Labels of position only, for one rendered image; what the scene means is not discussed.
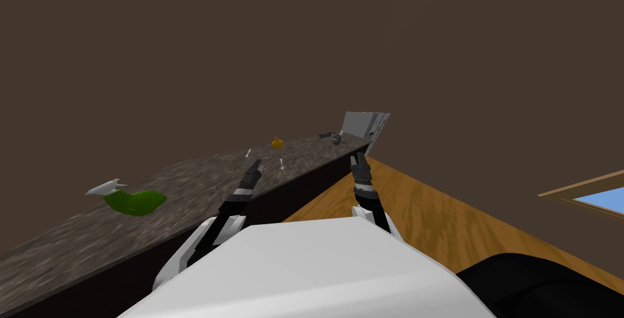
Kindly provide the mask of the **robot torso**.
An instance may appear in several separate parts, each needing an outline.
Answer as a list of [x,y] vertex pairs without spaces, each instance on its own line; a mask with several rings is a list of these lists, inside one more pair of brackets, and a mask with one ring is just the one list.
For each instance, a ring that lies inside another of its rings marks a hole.
[[253,225],[118,318],[495,318],[455,275],[360,217]]

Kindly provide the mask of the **wooden framed window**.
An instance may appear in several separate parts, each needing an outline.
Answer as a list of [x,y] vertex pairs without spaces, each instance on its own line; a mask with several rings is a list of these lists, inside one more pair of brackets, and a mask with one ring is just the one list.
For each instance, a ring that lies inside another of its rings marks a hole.
[[624,222],[624,169],[540,193],[538,197]]

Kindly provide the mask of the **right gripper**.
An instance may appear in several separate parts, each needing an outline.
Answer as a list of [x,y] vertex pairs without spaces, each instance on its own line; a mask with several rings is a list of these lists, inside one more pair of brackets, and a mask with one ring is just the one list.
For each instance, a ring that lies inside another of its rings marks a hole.
[[358,161],[355,155],[350,155],[350,167],[357,185],[372,186],[371,167],[367,162],[365,153],[358,153]]

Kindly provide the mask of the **grey box appliance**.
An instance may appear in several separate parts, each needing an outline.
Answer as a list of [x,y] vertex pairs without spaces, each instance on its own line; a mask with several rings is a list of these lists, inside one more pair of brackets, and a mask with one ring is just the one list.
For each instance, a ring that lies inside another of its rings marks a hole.
[[345,113],[344,121],[340,130],[343,133],[363,138],[370,142],[365,155],[371,151],[378,139],[385,122],[390,117],[390,112],[353,112]]

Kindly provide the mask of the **green spray bottle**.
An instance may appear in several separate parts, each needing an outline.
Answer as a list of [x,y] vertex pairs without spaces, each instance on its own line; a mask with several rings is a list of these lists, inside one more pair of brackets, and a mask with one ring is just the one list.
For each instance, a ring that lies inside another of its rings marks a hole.
[[96,186],[85,195],[102,196],[104,202],[115,212],[135,217],[143,217],[155,211],[167,197],[154,190],[145,190],[138,193],[128,193],[121,189],[125,184],[119,183],[119,178]]

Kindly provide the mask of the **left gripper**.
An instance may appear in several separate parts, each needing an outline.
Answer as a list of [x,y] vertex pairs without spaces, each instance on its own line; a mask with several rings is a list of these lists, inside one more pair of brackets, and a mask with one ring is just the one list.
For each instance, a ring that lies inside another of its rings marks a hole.
[[259,159],[255,160],[251,167],[244,173],[244,176],[239,184],[239,188],[252,191],[257,182],[259,182],[263,171],[264,165],[259,165]]

